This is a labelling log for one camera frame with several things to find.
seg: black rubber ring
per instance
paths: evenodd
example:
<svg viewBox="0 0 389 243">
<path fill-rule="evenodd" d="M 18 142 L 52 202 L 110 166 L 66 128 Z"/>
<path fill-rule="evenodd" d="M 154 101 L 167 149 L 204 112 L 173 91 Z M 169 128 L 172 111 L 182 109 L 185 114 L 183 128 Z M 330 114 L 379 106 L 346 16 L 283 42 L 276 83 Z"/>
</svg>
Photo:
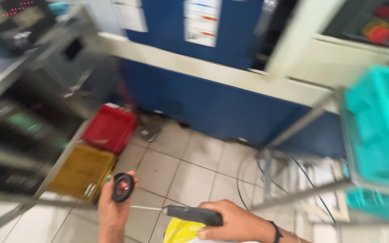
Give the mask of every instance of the black rubber ring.
<svg viewBox="0 0 389 243">
<path fill-rule="evenodd" d="M 127 180 L 129 183 L 129 186 L 128 186 L 127 194 L 122 196 L 122 195 L 117 194 L 117 187 L 118 187 L 118 184 L 123 180 Z M 114 202 L 124 202 L 125 200 L 127 200 L 130 197 L 131 193 L 133 192 L 133 189 L 134 189 L 134 180 L 133 180 L 133 177 L 131 175 L 126 174 L 126 173 L 116 174 L 114 176 L 114 186 L 112 188 L 112 200 Z"/>
</svg>

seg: red tray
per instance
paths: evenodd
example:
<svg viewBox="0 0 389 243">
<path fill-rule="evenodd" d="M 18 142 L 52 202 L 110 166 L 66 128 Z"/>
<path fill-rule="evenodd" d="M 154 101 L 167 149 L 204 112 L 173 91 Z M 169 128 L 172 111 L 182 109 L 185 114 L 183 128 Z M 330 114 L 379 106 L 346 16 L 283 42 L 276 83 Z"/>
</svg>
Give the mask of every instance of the red tray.
<svg viewBox="0 0 389 243">
<path fill-rule="evenodd" d="M 138 124 L 135 114 L 102 105 L 82 139 L 94 146 L 119 154 Z"/>
</svg>

